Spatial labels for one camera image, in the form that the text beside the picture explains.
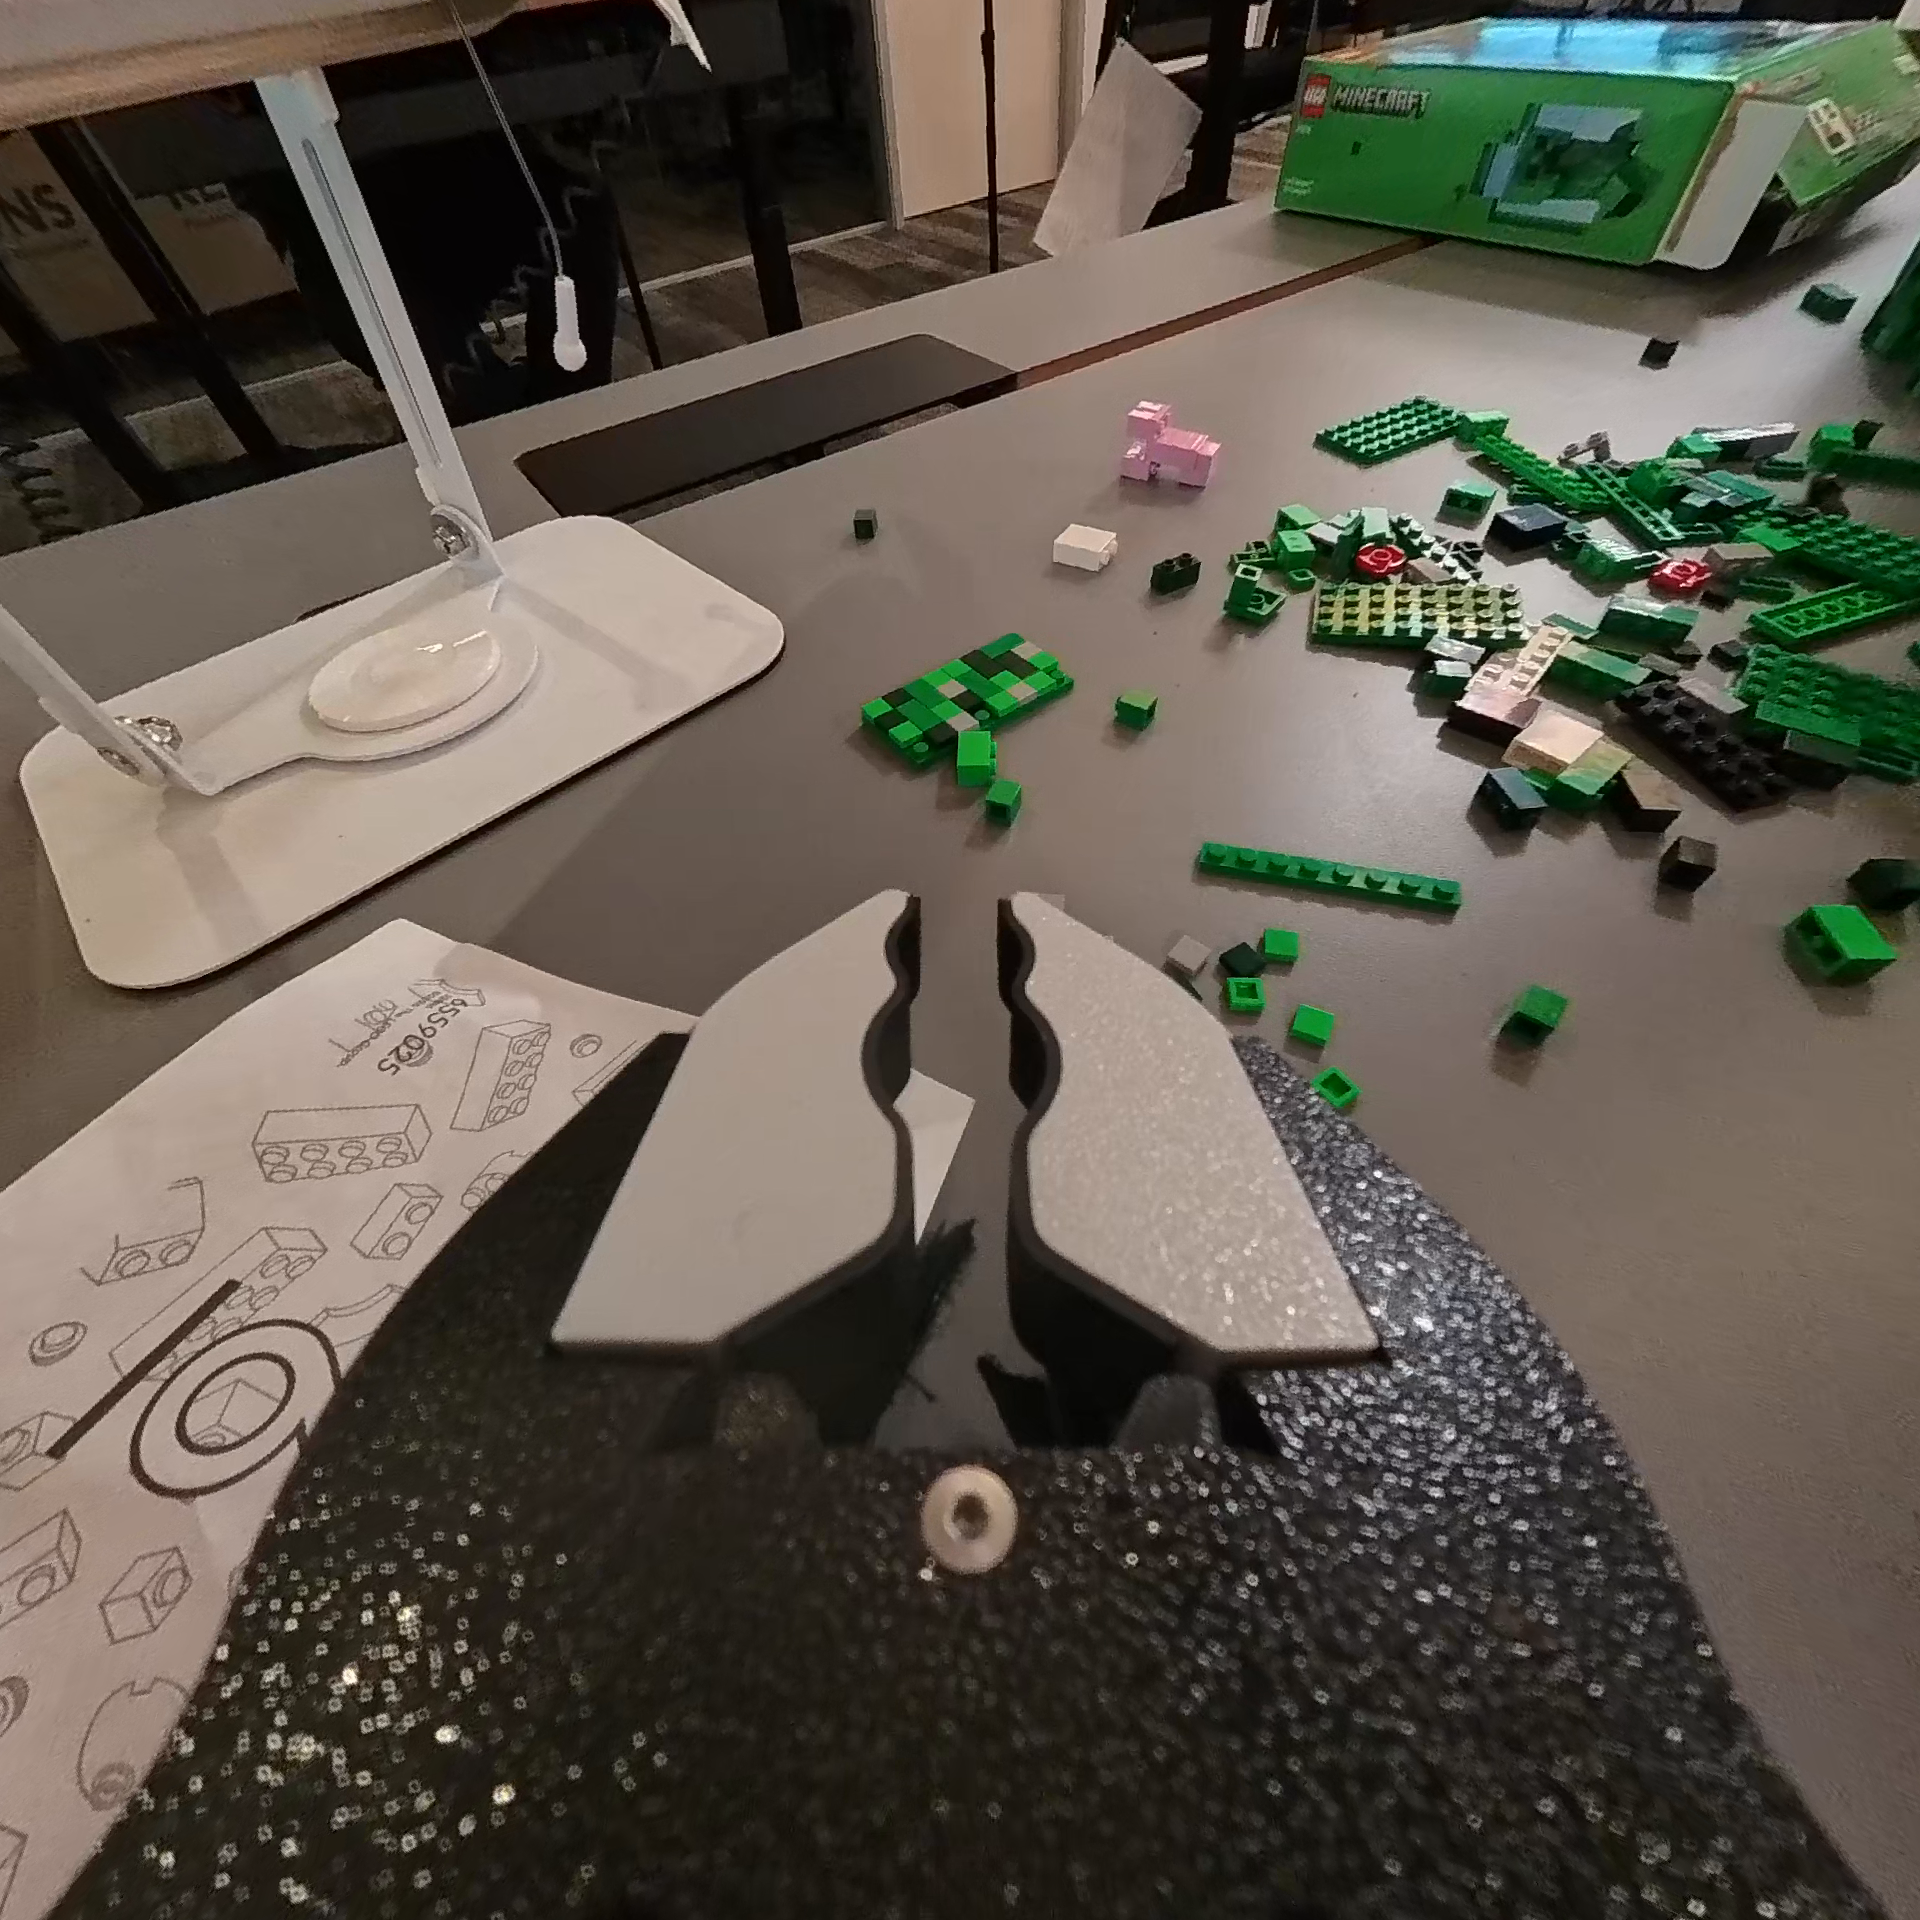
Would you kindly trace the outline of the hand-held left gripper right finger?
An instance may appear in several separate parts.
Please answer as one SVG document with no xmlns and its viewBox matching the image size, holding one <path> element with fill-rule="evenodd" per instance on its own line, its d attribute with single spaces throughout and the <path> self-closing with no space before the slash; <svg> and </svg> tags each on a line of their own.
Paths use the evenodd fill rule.
<svg viewBox="0 0 1920 1920">
<path fill-rule="evenodd" d="M 1014 1261 L 1200 1373 L 1356 1363 L 1379 1334 L 1230 1032 L 1053 901 L 996 907 L 1021 1104 Z"/>
</svg>

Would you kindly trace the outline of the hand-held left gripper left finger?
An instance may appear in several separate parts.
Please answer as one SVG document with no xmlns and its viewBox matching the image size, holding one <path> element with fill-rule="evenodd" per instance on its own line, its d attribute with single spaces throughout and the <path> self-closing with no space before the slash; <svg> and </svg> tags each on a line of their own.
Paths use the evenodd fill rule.
<svg viewBox="0 0 1920 1920">
<path fill-rule="evenodd" d="M 899 1110 L 921 901 L 875 892 L 688 1030 L 552 1327 L 562 1352 L 707 1359 L 916 1239 Z"/>
</svg>

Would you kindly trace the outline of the long green brick strip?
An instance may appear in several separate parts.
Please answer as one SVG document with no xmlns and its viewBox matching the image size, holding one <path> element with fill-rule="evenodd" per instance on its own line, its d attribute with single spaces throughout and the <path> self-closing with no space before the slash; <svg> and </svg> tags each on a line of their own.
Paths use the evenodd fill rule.
<svg viewBox="0 0 1920 1920">
<path fill-rule="evenodd" d="M 1214 879 L 1349 901 L 1377 901 L 1445 917 L 1458 911 L 1466 898 L 1460 883 L 1454 878 L 1219 840 L 1200 844 L 1194 869 Z"/>
</svg>

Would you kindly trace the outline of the printed paper bag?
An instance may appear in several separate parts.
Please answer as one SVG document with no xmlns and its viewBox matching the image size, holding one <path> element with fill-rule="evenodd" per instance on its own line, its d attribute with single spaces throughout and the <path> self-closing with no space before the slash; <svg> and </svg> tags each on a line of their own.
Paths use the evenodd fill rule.
<svg viewBox="0 0 1920 1920">
<path fill-rule="evenodd" d="M 51 1916 L 226 1638 L 330 1407 L 458 1242 L 534 1355 L 700 1018 L 394 920 L 5 1190 L 5 1916 Z M 916 1252 L 974 1102 L 909 1071 Z"/>
</svg>

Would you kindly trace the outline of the grey desk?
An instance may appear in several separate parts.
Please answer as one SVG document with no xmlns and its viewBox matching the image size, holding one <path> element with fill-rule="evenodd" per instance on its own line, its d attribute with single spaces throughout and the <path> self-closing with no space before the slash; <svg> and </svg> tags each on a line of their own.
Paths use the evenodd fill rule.
<svg viewBox="0 0 1920 1920">
<path fill-rule="evenodd" d="M 914 1059 L 977 1096 L 974 1221 L 882 1451 L 635 1455 L 634 1368 L 540 1357 L 532 1291 L 458 1333 L 468 1237 L 376 1346 L 262 1542 L 230 1658 L 85 1912 L 1915 1916 L 1915 919 L 1834 986 L 1785 925 L 1915 856 L 1915 787 L 1731 816 L 1692 896 L 1603 806 L 1526 831 L 1485 742 L 1293 607 L 1220 622 L 1220 556 L 1298 501 L 1427 509 L 1313 432 L 1406 394 L 1619 450 L 1875 415 L 1894 365 L 1784 282 L 1678 332 L 1644 278 L 1422 246 L 1246 318 L 653 522 L 779 613 L 768 676 L 237 972 L 90 979 L 5 718 L 5 1176 L 246 1002 L 402 917 L 701 1011 L 882 884 L 923 901 Z M 1141 400 L 1211 484 L 1117 474 Z M 858 543 L 851 517 L 875 507 Z M 1073 522 L 1104 572 L 1052 564 Z M 1155 559 L 1200 580 L 1155 597 Z M 1073 672 L 996 734 L 1019 816 L 858 711 L 1002 634 Z M 1158 695 L 1145 731 L 1113 722 Z M 1200 844 L 1454 878 L 1458 911 L 1196 872 Z M 1011 1564 L 926 1565 L 936 1466 L 1003 1437 L 1019 1120 L 995 904 L 1033 884 L 1153 965 L 1302 933 L 1238 1044 L 1387 1357 L 1256 1386 L 1268 1455 L 1021 1451 Z M 1529 982 L 1570 996 L 1500 1040 Z M 1352 1114 L 1308 1091 L 1334 1012 Z"/>
</svg>

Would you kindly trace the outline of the checkered green brick plate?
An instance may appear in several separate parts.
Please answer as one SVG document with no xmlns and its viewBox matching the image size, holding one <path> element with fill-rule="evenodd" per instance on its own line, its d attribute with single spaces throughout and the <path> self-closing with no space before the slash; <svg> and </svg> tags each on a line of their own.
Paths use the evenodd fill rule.
<svg viewBox="0 0 1920 1920">
<path fill-rule="evenodd" d="M 952 756 L 962 735 L 995 735 L 1073 687 L 1057 653 L 1009 631 L 872 696 L 858 720 L 900 763 L 921 771 Z"/>
</svg>

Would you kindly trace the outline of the white book stand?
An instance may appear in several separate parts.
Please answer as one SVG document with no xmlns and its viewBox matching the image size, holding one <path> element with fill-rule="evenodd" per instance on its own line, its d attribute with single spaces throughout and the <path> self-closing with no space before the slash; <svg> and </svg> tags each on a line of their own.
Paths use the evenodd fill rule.
<svg viewBox="0 0 1920 1920">
<path fill-rule="evenodd" d="M 252 82 L 376 357 L 438 563 L 94 699 L 9 610 L 54 720 L 19 779 L 106 986 L 212 976 L 766 672 L 782 619 L 640 530 L 496 535 L 338 133 L 326 64 L 515 5 L 5 5 L 5 128 Z"/>
</svg>

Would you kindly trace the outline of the white studded plate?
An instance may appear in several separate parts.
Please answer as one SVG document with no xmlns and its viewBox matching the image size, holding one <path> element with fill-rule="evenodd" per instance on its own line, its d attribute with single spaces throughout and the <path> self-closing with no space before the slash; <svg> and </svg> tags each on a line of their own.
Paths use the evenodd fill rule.
<svg viewBox="0 0 1920 1920">
<path fill-rule="evenodd" d="M 1513 741 L 1539 712 L 1548 670 L 1579 629 L 1562 622 L 1540 624 L 1523 647 L 1489 655 L 1446 711 L 1454 731 Z"/>
</svg>

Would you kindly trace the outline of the black studded plate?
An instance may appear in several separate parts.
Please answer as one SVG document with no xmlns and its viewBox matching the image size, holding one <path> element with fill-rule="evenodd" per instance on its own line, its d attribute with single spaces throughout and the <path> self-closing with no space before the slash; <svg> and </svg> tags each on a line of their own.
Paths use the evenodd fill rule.
<svg viewBox="0 0 1920 1920">
<path fill-rule="evenodd" d="M 1626 687 L 1612 699 L 1612 709 L 1731 811 L 1771 806 L 1792 792 L 1779 762 L 1740 735 L 1729 715 L 1680 682 L 1654 676 Z"/>
</svg>

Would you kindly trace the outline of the pink brick pig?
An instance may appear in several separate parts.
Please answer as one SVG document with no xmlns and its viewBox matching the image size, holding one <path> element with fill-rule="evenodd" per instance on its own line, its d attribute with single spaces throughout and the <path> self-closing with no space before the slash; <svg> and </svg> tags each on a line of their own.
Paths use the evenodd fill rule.
<svg viewBox="0 0 1920 1920">
<path fill-rule="evenodd" d="M 1173 407 L 1162 400 L 1136 403 L 1125 419 L 1125 447 L 1117 474 L 1126 483 L 1170 490 L 1208 490 L 1214 478 L 1220 440 L 1180 424 Z"/>
</svg>

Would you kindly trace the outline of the narrow green studded plate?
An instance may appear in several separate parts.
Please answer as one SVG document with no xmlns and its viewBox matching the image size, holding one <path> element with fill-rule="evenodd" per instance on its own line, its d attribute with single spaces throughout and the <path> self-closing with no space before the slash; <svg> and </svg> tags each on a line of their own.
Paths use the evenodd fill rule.
<svg viewBox="0 0 1920 1920">
<path fill-rule="evenodd" d="M 1546 460 L 1507 434 L 1507 415 L 1468 412 L 1457 420 L 1457 444 L 1492 470 L 1509 493 L 1526 502 L 1544 502 L 1566 514 L 1600 514 L 1609 491 L 1590 470 Z"/>
</svg>

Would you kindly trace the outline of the large green studded plate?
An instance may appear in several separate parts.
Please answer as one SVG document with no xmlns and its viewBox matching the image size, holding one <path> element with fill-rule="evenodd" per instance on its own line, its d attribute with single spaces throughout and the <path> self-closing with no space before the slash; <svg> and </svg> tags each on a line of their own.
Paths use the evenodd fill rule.
<svg viewBox="0 0 1920 1920">
<path fill-rule="evenodd" d="M 1861 744 L 1882 756 L 1918 754 L 1918 683 L 1803 655 L 1777 643 L 1758 643 L 1744 658 L 1736 695 L 1748 709 L 1788 704 L 1846 718 Z"/>
</svg>

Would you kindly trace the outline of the white hanging cloth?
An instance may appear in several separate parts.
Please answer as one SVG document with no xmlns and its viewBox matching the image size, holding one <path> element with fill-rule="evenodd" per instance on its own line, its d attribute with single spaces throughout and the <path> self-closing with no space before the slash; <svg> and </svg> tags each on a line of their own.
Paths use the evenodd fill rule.
<svg viewBox="0 0 1920 1920">
<path fill-rule="evenodd" d="M 1040 214 L 1036 246 L 1066 256 L 1145 229 L 1200 123 L 1200 106 L 1117 39 Z"/>
</svg>

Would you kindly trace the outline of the green cardboard box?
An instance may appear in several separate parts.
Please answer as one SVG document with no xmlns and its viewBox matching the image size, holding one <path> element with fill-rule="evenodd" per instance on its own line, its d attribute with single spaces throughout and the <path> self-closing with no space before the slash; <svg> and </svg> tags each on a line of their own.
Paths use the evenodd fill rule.
<svg viewBox="0 0 1920 1920">
<path fill-rule="evenodd" d="M 1302 62 L 1278 208 L 1714 271 L 1908 178 L 1891 18 L 1484 16 Z"/>
</svg>

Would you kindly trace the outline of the large green brick box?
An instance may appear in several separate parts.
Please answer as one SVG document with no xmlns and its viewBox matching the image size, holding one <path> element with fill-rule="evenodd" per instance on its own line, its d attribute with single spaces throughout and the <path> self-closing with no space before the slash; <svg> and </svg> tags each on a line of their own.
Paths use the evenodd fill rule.
<svg viewBox="0 0 1920 1920">
<path fill-rule="evenodd" d="M 1861 347 L 1908 371 L 1908 387 L 1918 382 L 1918 268 L 1920 246 L 1900 268 L 1884 299 L 1861 332 Z"/>
</svg>

